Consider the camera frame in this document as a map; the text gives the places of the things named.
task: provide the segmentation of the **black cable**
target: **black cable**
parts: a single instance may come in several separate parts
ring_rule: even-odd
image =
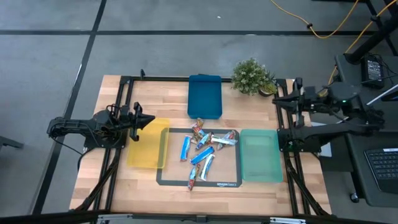
[[[52,133],[52,131],[54,129],[54,126],[57,125],[57,124],[63,124],[63,122],[58,122],[58,123],[53,124],[51,126],[51,128],[50,128],[51,129],[50,134]],[[85,124],[85,123],[71,123],[71,124],[82,124],[82,125],[86,126],[88,128],[88,130],[90,131],[91,137],[93,137],[94,142],[97,144],[98,147],[101,147],[100,144],[98,143],[98,141],[96,140],[95,136],[94,136],[94,131],[87,124]]]
[[[77,160],[77,171],[79,171],[79,169],[80,169],[80,162],[81,162],[81,160],[83,159],[83,157],[87,154],[87,153],[89,153],[89,152],[91,152],[93,149],[87,149],[87,151],[85,152],[85,153],[83,153],[80,157],[79,157],[79,160]]]
[[[378,80],[383,80],[383,79],[385,79],[385,78],[390,78],[391,84],[394,85],[394,82],[391,80],[391,78],[392,78],[392,77],[397,77],[397,76],[398,76],[398,75],[390,75],[390,76],[387,76],[387,77],[378,78]],[[360,84],[368,83],[368,82],[373,82],[373,81],[374,81],[374,80],[366,80],[366,81],[361,82]]]
[[[373,57],[377,60],[377,62],[381,65],[381,67],[385,67],[385,68],[387,69],[387,77],[390,79],[391,87],[393,87],[393,86],[394,86],[394,82],[392,81],[392,78],[390,77],[390,71],[391,71],[392,73],[395,73],[395,72],[393,72],[393,71],[389,68],[388,64],[386,64],[386,63],[383,61],[381,55],[379,55],[380,60],[378,60],[376,56],[373,56]]]
[[[78,152],[76,149],[74,149],[74,148],[72,148],[72,147],[70,147],[70,146],[68,146],[68,145],[66,145],[66,144],[64,144],[64,143],[62,143],[62,142],[56,140],[56,139],[53,138],[53,137],[51,137],[51,138],[52,138],[56,143],[61,144],[61,145],[65,146],[65,147],[67,147],[67,148],[69,148],[69,149],[75,151],[76,153],[79,153],[81,156],[83,155],[82,153]]]
[[[336,112],[334,112],[331,108],[329,108],[329,111],[332,113],[333,116],[335,116],[337,119],[339,119],[341,122],[353,125],[353,126],[359,126],[359,127],[369,127],[371,125],[368,124],[354,124],[352,122],[347,121],[346,119],[344,119],[343,117],[341,117],[340,115],[338,115]]]
[[[110,122],[112,124],[113,129],[116,129],[116,126],[114,125],[114,123],[112,121],[112,116],[115,116],[117,111],[116,110],[113,111],[113,108],[115,108],[116,110],[118,110],[120,112],[120,107],[116,106],[115,104],[106,106],[105,110],[106,110],[106,113],[108,114],[108,117],[109,117],[109,120],[110,120]]]
[[[329,85],[322,86],[322,89],[317,92],[317,95],[319,95],[319,93],[322,92],[323,90],[326,90],[327,88],[329,88],[331,86],[331,84],[333,84],[334,82],[335,81],[333,80],[333,81],[331,81],[331,83]]]

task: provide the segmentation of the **electronic device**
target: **electronic device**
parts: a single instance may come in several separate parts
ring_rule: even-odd
[[[361,61],[361,71],[363,86],[375,89],[384,87],[382,65],[376,56],[364,56]]]
[[[398,148],[367,150],[364,153],[379,189],[398,194]]]

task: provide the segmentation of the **green tray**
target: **green tray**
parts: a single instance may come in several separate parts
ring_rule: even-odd
[[[283,181],[276,130],[242,130],[240,150],[242,178],[245,181]]]

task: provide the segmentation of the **yellow tray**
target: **yellow tray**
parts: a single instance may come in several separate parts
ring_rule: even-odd
[[[127,165],[130,167],[163,168],[166,161],[170,122],[156,118],[143,130],[138,129],[139,141],[129,138]]]

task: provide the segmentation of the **wooden tabletop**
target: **wooden tabletop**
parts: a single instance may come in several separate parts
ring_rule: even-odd
[[[104,76],[95,113],[114,103],[119,81],[119,75]],[[287,83],[291,91],[292,81],[287,80]],[[168,118],[171,128],[189,128],[195,120],[190,119],[187,114],[187,95],[188,82],[135,81],[131,108],[132,104],[138,101],[145,114]],[[222,95],[223,115],[217,120],[205,120],[203,128],[235,129],[238,132],[246,128],[278,128],[272,97],[247,96],[231,89],[230,83],[222,83]],[[194,187],[190,192],[186,186],[159,185],[156,182],[156,169],[127,166],[127,149],[128,144],[121,154],[112,212],[285,216],[292,214],[282,154],[280,161],[284,178],[281,183],[243,181],[240,187]],[[93,190],[100,176],[103,156],[104,149],[94,149],[82,159],[70,208],[79,206]],[[322,208],[331,212],[319,161],[310,153],[301,153],[300,156],[307,188]],[[300,191],[297,186],[295,188],[298,208],[303,212]],[[104,186],[100,208],[104,208],[107,189],[108,184]]]

